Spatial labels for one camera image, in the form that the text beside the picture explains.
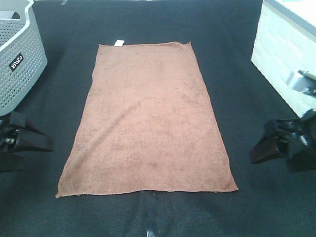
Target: white box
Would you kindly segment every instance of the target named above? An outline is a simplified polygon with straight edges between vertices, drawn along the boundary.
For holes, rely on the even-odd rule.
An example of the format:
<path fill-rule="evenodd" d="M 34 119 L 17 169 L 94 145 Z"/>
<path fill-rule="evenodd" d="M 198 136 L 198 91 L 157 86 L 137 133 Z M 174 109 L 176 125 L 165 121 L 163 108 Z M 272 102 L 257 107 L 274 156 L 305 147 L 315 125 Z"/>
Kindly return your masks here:
<path fill-rule="evenodd" d="M 285 83 L 292 71 L 316 72 L 315 6 L 315 0 L 263 1 L 251 58 L 300 117 L 316 108 L 316 98 L 294 91 Z"/>

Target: microfiber towel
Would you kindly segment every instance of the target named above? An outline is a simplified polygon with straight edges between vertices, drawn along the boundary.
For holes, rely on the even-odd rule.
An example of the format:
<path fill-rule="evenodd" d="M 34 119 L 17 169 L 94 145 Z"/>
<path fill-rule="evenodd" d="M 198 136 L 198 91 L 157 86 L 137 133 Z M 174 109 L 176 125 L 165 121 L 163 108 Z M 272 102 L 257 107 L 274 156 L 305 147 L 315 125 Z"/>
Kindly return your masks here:
<path fill-rule="evenodd" d="M 57 197 L 237 186 L 190 43 L 100 45 Z"/>

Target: black fabric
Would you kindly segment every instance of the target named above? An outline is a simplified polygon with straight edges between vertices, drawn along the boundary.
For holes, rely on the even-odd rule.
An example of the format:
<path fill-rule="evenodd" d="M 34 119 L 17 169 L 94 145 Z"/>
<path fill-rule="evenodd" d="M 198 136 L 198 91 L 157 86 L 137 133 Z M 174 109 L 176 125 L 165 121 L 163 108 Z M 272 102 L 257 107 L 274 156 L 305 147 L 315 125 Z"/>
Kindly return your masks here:
<path fill-rule="evenodd" d="M 0 173 L 1 236 L 314 236 L 316 172 L 252 165 L 269 119 L 296 118 L 251 63 L 260 0 L 37 1 L 48 65 L 16 111 L 55 141 Z M 55 198 L 91 85 L 98 44 L 192 42 L 239 191 Z"/>

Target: black clamp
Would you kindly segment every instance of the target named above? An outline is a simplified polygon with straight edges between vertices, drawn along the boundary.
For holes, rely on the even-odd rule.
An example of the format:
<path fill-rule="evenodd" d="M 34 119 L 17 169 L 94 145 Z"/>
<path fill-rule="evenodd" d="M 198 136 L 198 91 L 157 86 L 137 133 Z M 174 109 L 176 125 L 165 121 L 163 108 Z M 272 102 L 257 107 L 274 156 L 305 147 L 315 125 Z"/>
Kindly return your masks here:
<path fill-rule="evenodd" d="M 23 159 L 15 152 L 52 150 L 52 139 L 35 128 L 25 115 L 11 112 L 0 117 L 0 172 L 23 169 Z"/>
<path fill-rule="evenodd" d="M 316 169 L 316 110 L 302 118 L 270 120 L 264 128 L 263 138 L 250 151 L 253 164 L 287 158 L 292 172 Z"/>

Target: basket handle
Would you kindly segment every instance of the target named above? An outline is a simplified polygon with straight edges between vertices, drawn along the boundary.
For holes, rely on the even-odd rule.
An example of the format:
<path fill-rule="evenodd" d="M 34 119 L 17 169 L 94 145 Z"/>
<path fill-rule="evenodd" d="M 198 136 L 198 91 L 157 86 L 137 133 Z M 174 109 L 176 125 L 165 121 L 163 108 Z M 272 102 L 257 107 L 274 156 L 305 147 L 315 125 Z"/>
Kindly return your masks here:
<path fill-rule="evenodd" d="M 33 3 L 33 0 L 0 0 L 0 11 L 17 12 L 20 15 L 20 19 L 5 20 L 26 22 L 26 20 L 29 19 L 29 8 Z"/>

